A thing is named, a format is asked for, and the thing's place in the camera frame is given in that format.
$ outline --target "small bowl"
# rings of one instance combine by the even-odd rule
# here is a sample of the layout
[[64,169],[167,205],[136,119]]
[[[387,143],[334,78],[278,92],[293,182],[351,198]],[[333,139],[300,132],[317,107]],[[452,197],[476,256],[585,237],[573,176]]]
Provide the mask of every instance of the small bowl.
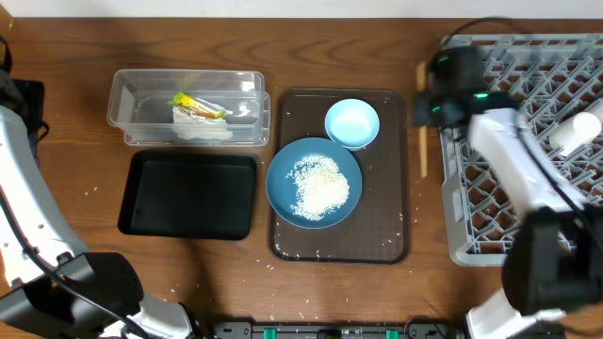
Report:
[[345,99],[329,108],[324,128],[332,141],[350,151],[358,151],[379,134],[379,116],[366,102]]

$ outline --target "black tray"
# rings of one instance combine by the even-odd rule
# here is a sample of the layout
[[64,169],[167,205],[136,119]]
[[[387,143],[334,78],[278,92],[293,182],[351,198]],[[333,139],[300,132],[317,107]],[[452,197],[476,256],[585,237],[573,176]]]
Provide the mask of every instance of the black tray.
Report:
[[243,239],[251,228],[255,172],[249,156],[138,152],[118,227],[124,234]]
[[279,101],[276,151],[305,137],[326,137],[324,118],[343,99],[372,105],[381,122],[365,149],[352,152],[363,176],[362,197],[343,221],[322,230],[296,227],[272,211],[270,249],[288,261],[393,264],[410,249],[406,104],[389,90],[292,89]]

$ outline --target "cable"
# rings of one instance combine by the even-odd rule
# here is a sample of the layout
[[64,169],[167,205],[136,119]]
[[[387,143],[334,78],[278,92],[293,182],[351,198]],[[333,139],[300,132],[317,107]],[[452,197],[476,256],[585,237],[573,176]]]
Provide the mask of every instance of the cable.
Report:
[[525,36],[531,36],[531,33],[529,33],[528,31],[523,30],[523,29],[517,27],[516,25],[514,25],[512,18],[492,16],[492,17],[479,18],[479,19],[470,21],[466,24],[459,26],[458,28],[453,30],[450,34],[448,34],[444,38],[444,40],[442,41],[442,46],[446,46],[454,36],[459,35],[461,32],[467,30],[467,28],[473,27],[478,24],[484,24],[484,23],[504,24],[504,25],[508,26],[511,30],[513,30],[514,32],[520,33]]
[[440,335],[442,338],[448,338],[448,334],[449,334],[449,332],[450,332],[450,327],[451,327],[451,326],[450,326],[450,325],[447,325],[447,326],[448,326],[448,328],[446,329],[446,335],[444,335],[444,333],[442,333],[442,331],[440,331],[440,327],[439,327],[439,326],[440,326],[441,324],[439,324],[439,323],[438,323],[438,322],[441,322],[441,321],[438,321],[437,319],[433,319],[433,318],[428,317],[428,316],[425,316],[425,315],[416,315],[416,316],[413,316],[412,318],[410,318],[410,319],[409,319],[409,320],[406,322],[406,324],[404,325],[404,334],[406,334],[406,335],[410,334],[410,333],[408,332],[408,325],[409,325],[409,324],[411,324],[412,322],[414,322],[415,320],[418,320],[418,319],[421,319],[421,320],[427,320],[427,321],[431,321],[431,322],[433,322],[433,324],[431,324],[431,325],[433,325],[433,326],[435,327],[435,330],[437,331],[437,333],[438,333],[438,334],[439,334],[439,335]]
[[39,257],[39,255],[36,253],[36,251],[27,243],[27,240],[25,239],[24,235],[21,233],[21,230],[19,229],[17,222],[13,218],[12,214],[9,212],[8,202],[6,201],[6,198],[1,191],[0,191],[0,207],[4,211],[4,215],[7,218],[10,229],[12,230],[15,237],[17,238],[19,245],[21,245],[21,247],[23,248],[23,253],[27,254],[29,259],[31,259],[31,261],[44,273],[45,276],[50,278],[50,280],[52,280],[57,286],[64,289],[65,291],[69,292],[74,297],[84,300],[88,304],[96,307],[97,309],[103,311],[104,313],[121,321],[135,335],[139,336],[142,339],[150,339],[149,334],[147,334],[147,332],[144,331],[142,329],[142,327],[139,324],[135,323],[132,319],[128,318],[127,316],[118,315],[117,313],[111,311],[110,309],[101,305],[100,303],[86,297],[86,295],[84,295],[76,287],[72,286],[69,282],[62,280],[52,269],[48,268],[46,266],[46,264],[42,261],[42,259]]
[[42,132],[41,136],[38,137],[38,141],[36,141],[36,144],[38,144],[42,139],[48,136],[48,133],[50,133],[50,125],[48,124],[48,122],[40,121],[40,127],[43,128],[45,131]]

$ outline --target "white rice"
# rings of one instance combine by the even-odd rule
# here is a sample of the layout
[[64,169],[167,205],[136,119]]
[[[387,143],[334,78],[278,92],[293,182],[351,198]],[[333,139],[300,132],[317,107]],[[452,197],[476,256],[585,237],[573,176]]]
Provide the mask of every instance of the white rice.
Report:
[[350,194],[348,180],[339,172],[333,159],[309,155],[295,163],[285,178],[292,177],[297,186],[297,204],[293,214],[318,221],[341,207]]

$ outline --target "brown tray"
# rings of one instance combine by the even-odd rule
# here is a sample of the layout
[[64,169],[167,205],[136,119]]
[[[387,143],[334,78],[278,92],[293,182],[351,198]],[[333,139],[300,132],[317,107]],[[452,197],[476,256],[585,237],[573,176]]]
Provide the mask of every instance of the brown tray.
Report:
[[305,137],[327,137],[324,117],[334,103],[361,99],[379,114],[380,131],[352,152],[363,193],[343,221],[321,230],[296,227],[272,211],[269,247],[283,260],[394,264],[410,249],[406,104],[389,90],[291,89],[279,100],[276,151]]

